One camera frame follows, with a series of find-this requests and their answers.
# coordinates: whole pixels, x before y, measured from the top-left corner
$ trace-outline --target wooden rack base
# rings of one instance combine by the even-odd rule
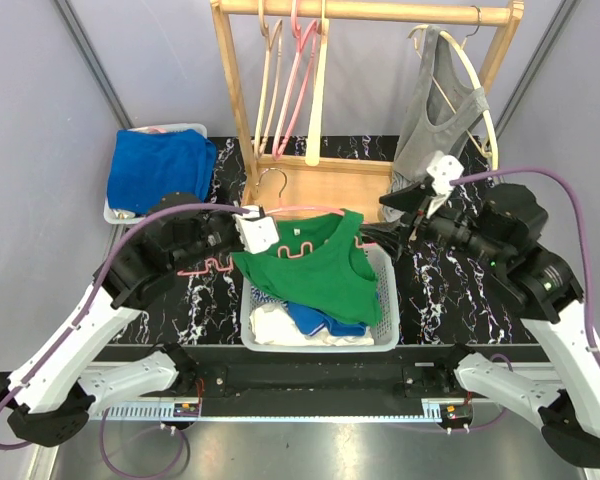
[[[258,174],[275,167],[287,174],[288,185],[279,198],[284,178],[270,172],[260,182],[258,191],[247,186],[243,205],[262,205],[265,210],[285,205],[321,205],[348,208],[364,214],[368,222],[377,222],[380,204],[391,182],[391,162],[321,158],[315,167],[308,166],[304,157],[283,155],[273,160],[263,155],[257,162]],[[315,212],[289,212],[280,218],[304,218]]]

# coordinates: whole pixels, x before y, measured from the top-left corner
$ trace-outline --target metal floor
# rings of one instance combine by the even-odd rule
[[[476,423],[496,414],[476,405]],[[133,475],[151,475],[173,458],[177,441],[152,432],[122,446],[148,424],[111,422],[107,450]],[[90,422],[58,452],[53,480],[114,480],[100,460],[98,422]],[[424,425],[418,428],[437,429]],[[416,433],[388,424],[200,423],[187,430],[190,454],[168,479],[576,480],[582,470],[558,458],[540,432],[509,414],[472,434]]]

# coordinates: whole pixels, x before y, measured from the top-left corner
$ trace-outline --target wooden rack pole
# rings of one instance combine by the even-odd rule
[[[489,90],[491,90],[496,74],[500,70],[500,65],[502,65],[507,50],[509,50],[509,46],[513,41],[524,13],[524,2],[522,0],[509,0],[507,8],[511,12],[510,20],[506,25],[498,27],[496,30],[478,74],[485,93],[489,93]]]
[[[257,0],[218,0],[222,12],[235,15],[257,15]],[[320,0],[302,0],[298,16],[320,18]],[[506,27],[511,16],[510,8],[483,7],[483,26]],[[291,16],[289,0],[265,0],[264,13],[279,17]],[[329,0],[327,18],[347,20],[382,20],[389,22],[444,23],[477,25],[475,7],[454,5],[405,5],[399,3],[367,3],[359,1]]]
[[[216,28],[216,36],[218,37],[218,47],[220,48],[220,57],[224,66],[224,75],[227,80],[227,87],[229,88],[231,110],[236,121],[238,143],[240,144],[240,151],[242,152],[242,158],[247,170],[246,188],[255,192],[255,184],[258,181],[258,164],[251,145],[251,130],[249,129],[247,109],[244,105],[244,96],[242,95],[242,83],[240,82],[236,49],[231,33],[231,23],[229,15],[222,10],[220,4],[220,0],[211,0],[211,14]]]

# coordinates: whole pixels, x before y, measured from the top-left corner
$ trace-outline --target plastic basket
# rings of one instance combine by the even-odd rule
[[[398,310],[398,292],[396,290],[396,278],[393,265],[391,265],[391,258],[382,248],[375,245],[365,247],[365,254],[378,276],[378,299],[382,307],[382,320],[378,322],[378,325],[371,328],[371,335],[373,336],[375,345],[284,347],[255,343],[249,316],[253,310],[262,305],[262,300],[254,296],[251,283],[245,278],[242,287],[242,304],[240,309],[240,330],[244,346],[249,350],[257,352],[280,353],[386,352],[395,348],[400,338],[400,312]]]
[[[207,127],[199,123],[172,123],[170,125],[153,125],[150,127],[132,128],[131,132],[152,133],[152,130],[162,130],[164,132],[184,132],[185,130],[195,130],[204,138],[207,138]],[[118,218],[113,210],[109,208],[107,196],[104,196],[104,211],[102,212],[104,219],[111,225],[133,225],[139,223],[144,215],[136,215],[133,218]]]

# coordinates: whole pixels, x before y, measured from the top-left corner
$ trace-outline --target blue cloth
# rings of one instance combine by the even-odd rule
[[[287,310],[304,335],[315,335],[323,328],[329,330],[334,337],[361,337],[367,332],[367,325],[364,323],[340,323],[320,310],[297,303],[287,302]]]
[[[204,201],[215,163],[215,145],[194,130],[120,130],[107,185],[109,207],[144,215],[173,192],[193,193]]]

